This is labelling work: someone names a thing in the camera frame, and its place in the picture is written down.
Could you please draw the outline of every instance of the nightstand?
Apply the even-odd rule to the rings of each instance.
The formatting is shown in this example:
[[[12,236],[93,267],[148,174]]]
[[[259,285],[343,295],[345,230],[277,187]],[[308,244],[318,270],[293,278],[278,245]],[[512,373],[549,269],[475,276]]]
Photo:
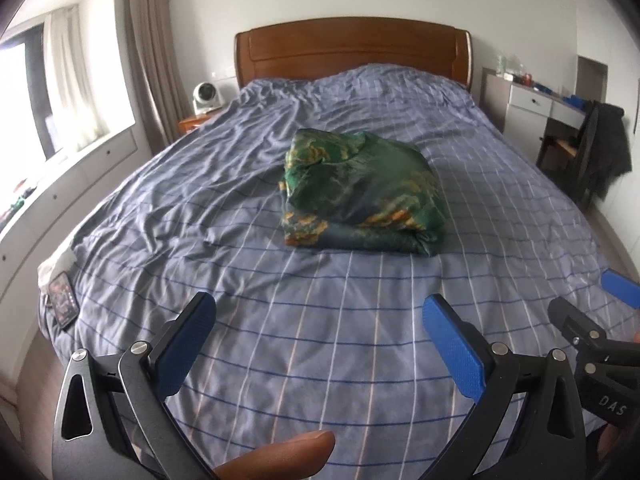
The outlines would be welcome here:
[[[178,131],[180,131],[180,134],[182,136],[191,133],[203,122],[208,121],[210,118],[215,117],[216,115],[220,115],[223,111],[224,108],[218,108],[217,110],[213,110],[208,114],[187,117],[186,119],[183,119],[178,123]]]

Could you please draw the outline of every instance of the human hand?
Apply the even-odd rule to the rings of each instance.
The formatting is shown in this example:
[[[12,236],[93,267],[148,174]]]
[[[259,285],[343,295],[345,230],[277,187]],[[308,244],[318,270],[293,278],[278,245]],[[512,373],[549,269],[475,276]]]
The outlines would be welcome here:
[[[302,480],[320,471],[334,450],[331,431],[302,433],[259,447],[215,468],[220,480]]]
[[[640,332],[637,332],[634,336],[634,343],[640,343]],[[620,435],[622,435],[622,430],[620,430],[620,428],[607,424],[607,427],[600,435],[600,440],[598,441],[598,458],[600,460],[602,460],[616,445]]]

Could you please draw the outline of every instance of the desk drawer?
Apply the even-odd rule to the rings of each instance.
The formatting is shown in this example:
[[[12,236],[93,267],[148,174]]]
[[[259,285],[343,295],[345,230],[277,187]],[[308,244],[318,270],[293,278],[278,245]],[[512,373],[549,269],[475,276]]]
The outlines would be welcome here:
[[[35,200],[26,207],[20,220],[26,222],[39,238],[75,202],[85,187],[86,175],[76,164],[37,195]]]
[[[18,218],[11,229],[5,230],[0,237],[0,298],[4,295],[4,290],[13,279],[16,270],[22,265],[22,260],[29,254],[37,240],[33,230],[21,220]]]
[[[560,121],[563,124],[567,124],[576,130],[580,129],[582,126],[582,121],[584,120],[584,113],[571,108],[570,106],[563,105],[558,101],[554,101],[551,106],[551,115],[552,119],[556,121]]]
[[[549,117],[551,113],[551,103],[552,99],[544,97],[540,92],[511,85],[511,95],[509,96],[510,105]]]
[[[97,146],[81,162],[82,170],[91,185],[100,180],[111,168],[136,151],[136,143],[130,130],[120,132]]]

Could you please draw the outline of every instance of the black jacket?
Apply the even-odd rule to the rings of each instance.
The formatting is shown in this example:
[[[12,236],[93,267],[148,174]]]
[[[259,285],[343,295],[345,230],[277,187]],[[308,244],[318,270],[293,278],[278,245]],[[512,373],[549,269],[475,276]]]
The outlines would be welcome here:
[[[594,102],[578,135],[577,185],[604,195],[620,175],[631,171],[631,153],[622,117],[617,106]]]

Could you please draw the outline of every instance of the folded green blanket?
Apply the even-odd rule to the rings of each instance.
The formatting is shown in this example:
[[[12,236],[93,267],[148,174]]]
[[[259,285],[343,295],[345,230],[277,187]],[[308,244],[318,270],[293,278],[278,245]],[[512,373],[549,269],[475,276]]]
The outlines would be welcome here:
[[[433,256],[444,236],[436,178],[396,140],[299,130],[281,186],[287,245]]]

